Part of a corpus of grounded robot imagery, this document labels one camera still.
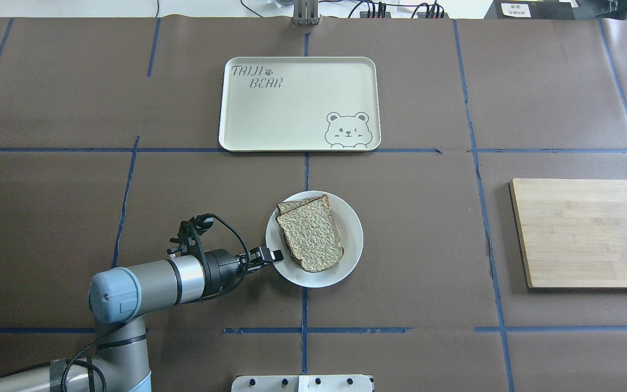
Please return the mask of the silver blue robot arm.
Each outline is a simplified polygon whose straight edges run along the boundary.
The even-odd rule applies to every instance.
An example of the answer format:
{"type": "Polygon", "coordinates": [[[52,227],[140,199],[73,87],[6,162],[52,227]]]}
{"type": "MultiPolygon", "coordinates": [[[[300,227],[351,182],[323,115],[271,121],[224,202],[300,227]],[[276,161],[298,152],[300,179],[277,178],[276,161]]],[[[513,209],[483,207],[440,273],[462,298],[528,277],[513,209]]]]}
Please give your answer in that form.
{"type": "Polygon", "coordinates": [[[0,391],[149,391],[147,314],[216,299],[283,258],[266,247],[241,255],[173,248],[164,260],[98,273],[89,287],[94,342],[70,359],[1,377],[0,391]]]}

